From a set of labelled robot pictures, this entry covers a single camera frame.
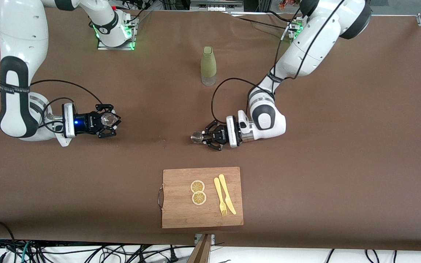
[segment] green bottle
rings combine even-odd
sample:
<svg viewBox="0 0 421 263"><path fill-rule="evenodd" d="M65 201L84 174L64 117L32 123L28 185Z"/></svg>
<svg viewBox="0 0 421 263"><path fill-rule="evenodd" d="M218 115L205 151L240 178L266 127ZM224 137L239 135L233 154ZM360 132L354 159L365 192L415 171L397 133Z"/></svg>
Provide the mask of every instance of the green bottle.
<svg viewBox="0 0 421 263"><path fill-rule="evenodd" d="M217 64L211 46L205 46L202 51L201 80L204 85L214 85L217 81Z"/></svg>

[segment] yellow knife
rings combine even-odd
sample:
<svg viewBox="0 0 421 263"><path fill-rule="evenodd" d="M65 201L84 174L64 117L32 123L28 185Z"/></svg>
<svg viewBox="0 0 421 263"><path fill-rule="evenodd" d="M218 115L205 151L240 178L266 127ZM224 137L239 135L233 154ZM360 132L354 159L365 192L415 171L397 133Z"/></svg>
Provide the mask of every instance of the yellow knife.
<svg viewBox="0 0 421 263"><path fill-rule="evenodd" d="M225 192L225 203L227 203L227 206L232 214L236 215L237 212L235 211L234 205L232 204L232 200L230 200L230 195L228 194L227 183L225 182L224 175L219 175L219 180Z"/></svg>

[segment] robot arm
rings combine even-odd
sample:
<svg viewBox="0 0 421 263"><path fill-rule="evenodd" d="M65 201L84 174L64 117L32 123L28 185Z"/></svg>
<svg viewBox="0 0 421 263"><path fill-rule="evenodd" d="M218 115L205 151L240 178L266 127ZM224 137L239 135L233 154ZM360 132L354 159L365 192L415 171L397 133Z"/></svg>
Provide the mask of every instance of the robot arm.
<svg viewBox="0 0 421 263"><path fill-rule="evenodd" d="M274 103L275 89L289 75L309 75L339 37L355 37L364 30L371 18L371 10L365 0L303 0L300 10L307 18L303 30L275 68L258 84L259 88L254 87L249 93L251 118L239 110L238 121L235 116L227 116L227 126L214 123L202 133L194 133L191 137L194 142L204 142L211 148L221 150L227 142L235 148L245 141L284 134L286 121Z"/></svg>
<svg viewBox="0 0 421 263"><path fill-rule="evenodd" d="M74 10L81 5L92 19L99 39L107 46L118 46L131 38L128 31L130 15L113 10L105 0L5 0L0 2L0 129L7 135L28 141L57 138L67 146L78 133L98 134L107 137L103 130L115 135L119 117L111 105L97 105L97 112L116 118L108 125L102 123L95 128L90 118L77 118L79 114L73 103L63 106L63 115L53 115L48 100L30 91L35 72L45 60L48 50L48 25L44 5L60 10ZM72 123L79 123L79 128Z"/></svg>

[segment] cutting board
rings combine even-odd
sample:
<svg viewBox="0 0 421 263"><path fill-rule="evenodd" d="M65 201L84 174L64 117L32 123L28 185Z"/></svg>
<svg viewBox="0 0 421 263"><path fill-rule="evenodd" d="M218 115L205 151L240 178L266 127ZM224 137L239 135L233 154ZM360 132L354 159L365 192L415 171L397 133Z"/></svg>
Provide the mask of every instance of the cutting board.
<svg viewBox="0 0 421 263"><path fill-rule="evenodd" d="M220 214L219 196L214 178L225 176L228 193L236 214L227 208L227 216ZM192 202L190 185L194 180L204 183L206 201L202 205ZM241 181L239 167L191 168L163 170L162 228L205 228L210 226L243 225Z"/></svg>

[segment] yellow fork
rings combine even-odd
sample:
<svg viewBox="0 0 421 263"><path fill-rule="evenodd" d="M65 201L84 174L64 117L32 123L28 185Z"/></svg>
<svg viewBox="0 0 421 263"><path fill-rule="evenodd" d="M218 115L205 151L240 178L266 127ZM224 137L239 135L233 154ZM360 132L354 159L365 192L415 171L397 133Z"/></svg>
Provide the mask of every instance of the yellow fork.
<svg viewBox="0 0 421 263"><path fill-rule="evenodd" d="M219 195L220 213L222 213L222 216L227 216L227 206L225 205L224 199L222 198L222 189L220 188L219 178L214 178L214 185L215 185L215 189L217 190L217 195Z"/></svg>

